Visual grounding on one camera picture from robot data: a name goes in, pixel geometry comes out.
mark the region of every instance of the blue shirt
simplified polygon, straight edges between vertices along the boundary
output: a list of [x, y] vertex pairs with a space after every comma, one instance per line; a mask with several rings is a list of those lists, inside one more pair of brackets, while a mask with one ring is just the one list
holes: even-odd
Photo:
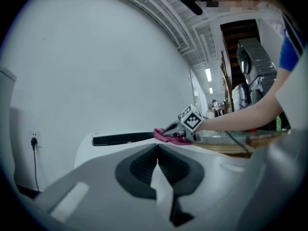
[[[303, 46], [305, 46], [306, 42], [304, 38], [300, 35], [300, 33], [295, 29], [300, 41]], [[280, 62], [279, 67], [287, 69], [289, 71], [293, 71], [295, 65], [298, 62], [297, 54], [292, 46], [290, 39], [286, 35], [286, 30], [283, 31], [284, 41], [282, 44], [281, 52], [280, 52]]]

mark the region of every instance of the black cable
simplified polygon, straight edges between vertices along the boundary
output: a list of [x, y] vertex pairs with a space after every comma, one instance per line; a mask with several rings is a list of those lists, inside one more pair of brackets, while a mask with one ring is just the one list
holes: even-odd
[[238, 142], [229, 132], [227, 132], [227, 131], [225, 131], [228, 135], [229, 135], [229, 137], [235, 142], [235, 143], [237, 143], [245, 152], [247, 152], [249, 155], [251, 155], [251, 153], [247, 150], [247, 148], [243, 145], [243, 144], [241, 144], [240, 142]]
[[33, 155], [34, 155], [34, 172], [35, 172], [35, 182], [37, 184], [37, 188], [38, 188], [38, 192], [39, 192], [39, 185], [38, 185], [38, 179], [37, 179], [37, 163], [35, 160], [35, 145], [38, 144], [38, 140], [37, 138], [33, 137], [31, 139], [31, 145], [32, 145], [32, 149], [33, 149]]
[[35, 172], [35, 182], [37, 184], [38, 192], [39, 192], [39, 185], [38, 185], [38, 179], [37, 179], [37, 163], [35, 161], [35, 151], [33, 151], [34, 155], [34, 172]]

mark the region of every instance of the electrical outlet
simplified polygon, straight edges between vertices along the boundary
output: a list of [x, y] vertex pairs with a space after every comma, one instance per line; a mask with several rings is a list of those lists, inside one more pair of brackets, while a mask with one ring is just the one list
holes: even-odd
[[29, 139], [29, 144], [31, 145], [31, 139], [35, 137], [37, 138], [38, 144], [36, 145], [36, 148], [42, 148], [42, 136], [40, 131], [36, 130], [36, 129], [31, 129], [30, 130], [30, 139]]

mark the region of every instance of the staircase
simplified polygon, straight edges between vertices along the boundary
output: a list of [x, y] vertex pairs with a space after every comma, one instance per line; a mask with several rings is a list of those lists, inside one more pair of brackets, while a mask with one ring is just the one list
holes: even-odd
[[257, 38], [260, 42], [256, 20], [245, 20], [226, 23], [220, 26], [231, 66], [232, 89], [246, 82], [245, 76], [237, 61], [236, 51], [240, 39]]

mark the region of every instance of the ceiling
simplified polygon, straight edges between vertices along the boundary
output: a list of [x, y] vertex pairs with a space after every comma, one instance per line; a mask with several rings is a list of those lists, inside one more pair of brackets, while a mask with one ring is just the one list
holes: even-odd
[[[222, 102], [225, 96], [223, 76], [221, 73], [221, 52], [217, 49], [216, 37], [213, 34], [212, 22], [218, 17], [232, 14], [219, 8], [205, 8], [200, 4], [203, 14], [195, 15], [178, 0], [123, 0], [140, 10], [152, 19], [172, 40], [175, 47], [185, 58], [195, 73], [208, 103], [213, 99]], [[257, 9], [272, 10], [268, 5]], [[212, 81], [208, 82], [206, 68], [211, 69]]]

